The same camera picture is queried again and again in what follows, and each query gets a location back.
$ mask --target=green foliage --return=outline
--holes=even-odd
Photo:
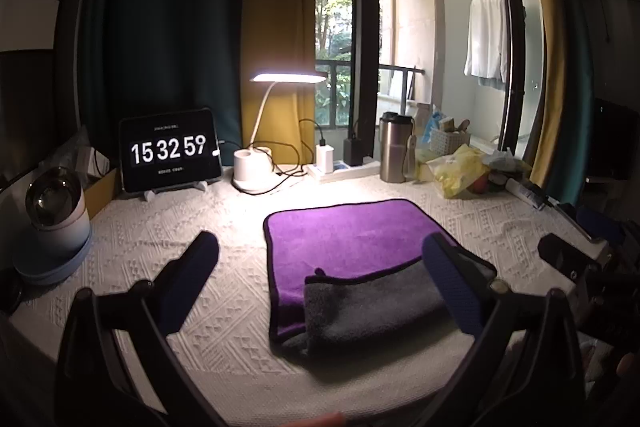
[[[316,58],[351,60],[351,4],[352,0],[316,0]],[[328,66],[318,66],[326,71]],[[336,69],[336,118],[338,125],[349,123],[349,101],[351,95],[351,68]],[[331,78],[316,85],[316,121],[329,124],[331,114]]]
[[[337,34],[347,34],[349,43],[346,46],[350,45],[351,4],[352,0],[316,0],[317,58],[335,58],[332,53],[332,48],[335,47],[331,42]]]

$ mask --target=yellow plastic bag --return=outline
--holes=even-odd
[[[433,178],[445,198],[453,198],[475,182],[480,176],[490,171],[482,163],[485,154],[466,144],[449,156],[441,156],[427,163]]]

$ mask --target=white shirt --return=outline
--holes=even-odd
[[[507,81],[504,0],[472,0],[465,74]]]

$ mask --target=dark green curtain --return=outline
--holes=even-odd
[[[83,0],[78,91],[92,143],[116,157],[122,118],[200,107],[218,139],[240,143],[241,3]]]
[[[593,123],[593,63],[581,0],[566,0],[567,76],[556,154],[545,187],[559,201],[577,203],[584,185]]]

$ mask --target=table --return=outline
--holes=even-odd
[[[362,419],[430,397],[472,343],[453,323],[424,337],[398,339],[386,352],[322,367],[274,356],[268,343],[264,218],[290,208],[389,198],[418,204],[465,248],[493,263],[516,291],[571,290],[572,283],[538,257],[538,240],[546,233],[556,233],[592,258],[604,247],[588,243],[551,208],[536,211],[506,192],[444,200],[434,184],[387,184],[370,176],[318,185],[306,176],[291,178],[271,194],[249,196],[230,185],[227,171],[206,194],[185,189],[158,194],[149,203],[136,198],[108,204],[92,221],[92,249],[80,269],[21,304],[10,320],[49,360],[48,368],[38,375],[39,370],[28,372],[15,360],[8,369],[15,378],[50,387],[52,360],[76,291],[84,286],[98,294],[125,291],[138,279],[152,279],[204,229],[218,237],[220,261],[182,330],[168,342],[230,425],[266,427],[334,410]],[[145,401],[161,409],[129,339],[120,335],[119,340]],[[45,396],[46,389],[40,394]]]

